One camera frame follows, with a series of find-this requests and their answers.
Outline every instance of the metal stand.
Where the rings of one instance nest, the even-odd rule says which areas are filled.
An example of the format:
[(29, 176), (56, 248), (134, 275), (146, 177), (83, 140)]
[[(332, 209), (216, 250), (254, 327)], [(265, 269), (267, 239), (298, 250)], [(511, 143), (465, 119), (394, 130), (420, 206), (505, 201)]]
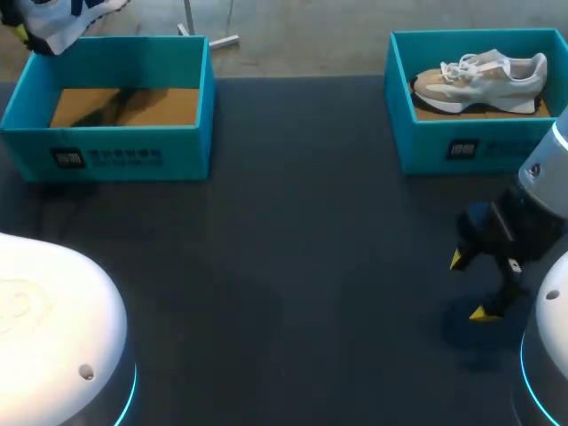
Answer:
[[(195, 36), (195, 27), (193, 26), (193, 16), (192, 16), (192, 6), (189, 0), (184, 0), (185, 6), (185, 18), (187, 20), (187, 29), (185, 29), (184, 24), (177, 24), (177, 33), (180, 36)], [(239, 43), (238, 35), (230, 35), (225, 38), (220, 38), (214, 42), (209, 43), (209, 48), (213, 51), (215, 49), (220, 49), (222, 47), (231, 46), (233, 44)]]

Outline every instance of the cardboard bottom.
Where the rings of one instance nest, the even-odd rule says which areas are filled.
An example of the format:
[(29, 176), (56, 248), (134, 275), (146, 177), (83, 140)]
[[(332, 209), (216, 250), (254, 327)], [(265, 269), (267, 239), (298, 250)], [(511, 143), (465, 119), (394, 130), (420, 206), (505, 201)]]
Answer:
[(199, 89), (64, 89), (50, 127), (195, 124)]
[(534, 114), (506, 113), (492, 106), (483, 104), (472, 105), (460, 114), (446, 114), (442, 111), (437, 111), (420, 98), (414, 96), (414, 91), (410, 83), (408, 84), (408, 89), (412, 95), (411, 98), (413, 100), (416, 118), (421, 122), (440, 120), (494, 120), (503, 118), (550, 118), (550, 112), (543, 98), (537, 98), (535, 100), (537, 109)]

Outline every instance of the open box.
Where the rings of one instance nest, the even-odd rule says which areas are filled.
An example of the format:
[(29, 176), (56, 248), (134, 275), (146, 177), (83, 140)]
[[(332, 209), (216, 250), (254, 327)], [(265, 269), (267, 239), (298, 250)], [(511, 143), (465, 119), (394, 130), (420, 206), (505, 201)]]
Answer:
[[(188, 119), (50, 128), (62, 103), (84, 107), (77, 93), (119, 88), (160, 92), (172, 114)], [(185, 90), (193, 95), (180, 96)], [(28, 182), (205, 179), (214, 97), (206, 37), (85, 37), (60, 56), (31, 55), (0, 136)]]
[[(511, 58), (548, 59), (542, 100), (548, 114), (418, 116), (408, 83), (440, 62), (497, 49)], [(390, 36), (384, 96), (407, 174), (516, 171), (568, 106), (568, 48), (555, 29), (401, 31)]]

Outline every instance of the table surface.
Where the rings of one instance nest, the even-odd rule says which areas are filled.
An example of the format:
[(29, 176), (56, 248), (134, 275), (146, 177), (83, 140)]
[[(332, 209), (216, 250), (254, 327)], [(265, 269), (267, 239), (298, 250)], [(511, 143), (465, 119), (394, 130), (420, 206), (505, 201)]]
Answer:
[(514, 424), (531, 300), (470, 324), (497, 269), (448, 271), (456, 214), (509, 177), (403, 177), (381, 77), (217, 81), (203, 183), (46, 194), (0, 159), (3, 232), (120, 289), (142, 425)]

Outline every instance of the white sneaker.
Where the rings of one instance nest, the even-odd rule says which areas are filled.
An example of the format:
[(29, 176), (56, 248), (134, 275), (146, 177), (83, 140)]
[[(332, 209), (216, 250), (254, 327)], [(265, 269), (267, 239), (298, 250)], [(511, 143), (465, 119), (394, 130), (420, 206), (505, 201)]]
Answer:
[(459, 63), (442, 62), (440, 69), (420, 73), (414, 94), (437, 110), (459, 114), (474, 104), (487, 104), (519, 114), (535, 112), (547, 80), (547, 58), (513, 59), (496, 50), (465, 55)]
[(41, 54), (59, 55), (89, 25), (102, 16), (120, 10), (129, 0), (4, 0), (4, 24), (30, 50)]

